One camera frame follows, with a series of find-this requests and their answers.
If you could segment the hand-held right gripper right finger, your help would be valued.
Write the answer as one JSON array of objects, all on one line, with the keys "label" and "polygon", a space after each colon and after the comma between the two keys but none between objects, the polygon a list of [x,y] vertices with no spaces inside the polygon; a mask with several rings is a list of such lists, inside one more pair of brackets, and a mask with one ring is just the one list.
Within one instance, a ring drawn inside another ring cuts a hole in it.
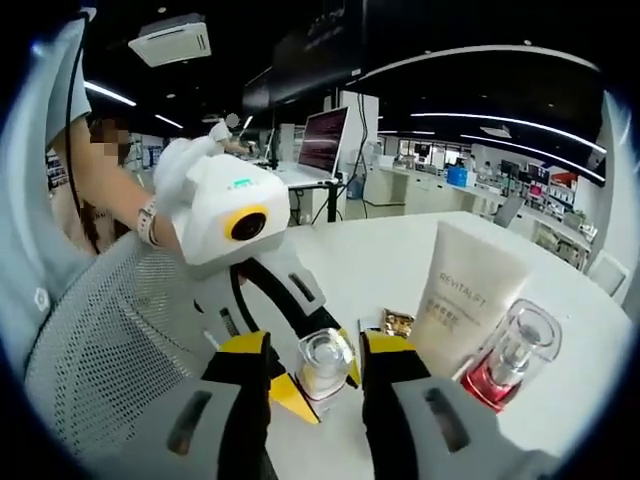
[{"label": "hand-held right gripper right finger", "polygon": [[506,438],[496,414],[430,374],[401,337],[360,333],[362,418],[377,479],[547,479],[550,457]]}]

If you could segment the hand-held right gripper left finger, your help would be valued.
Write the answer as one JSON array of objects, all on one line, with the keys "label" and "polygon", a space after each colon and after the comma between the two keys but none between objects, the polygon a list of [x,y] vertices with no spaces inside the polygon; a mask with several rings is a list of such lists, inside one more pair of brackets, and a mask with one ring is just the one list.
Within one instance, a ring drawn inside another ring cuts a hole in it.
[{"label": "hand-held right gripper left finger", "polygon": [[270,335],[235,336],[203,378],[153,400],[135,435],[102,462],[105,479],[259,479],[269,406]]}]

